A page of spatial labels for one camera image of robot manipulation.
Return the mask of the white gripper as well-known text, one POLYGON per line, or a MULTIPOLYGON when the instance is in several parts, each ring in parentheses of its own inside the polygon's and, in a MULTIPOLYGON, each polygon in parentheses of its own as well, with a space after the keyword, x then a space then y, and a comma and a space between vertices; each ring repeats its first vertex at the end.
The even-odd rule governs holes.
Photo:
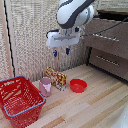
MULTIPOLYGON (((79 42, 80 38, 80 28, 73 27, 70 29, 56 29, 51 30, 47 33, 47 42, 46 45, 50 48, 74 45, 79 42)), ((69 55, 70 48, 66 47, 66 55, 69 55)), ((54 57, 57 57, 57 50, 55 49, 54 57)))

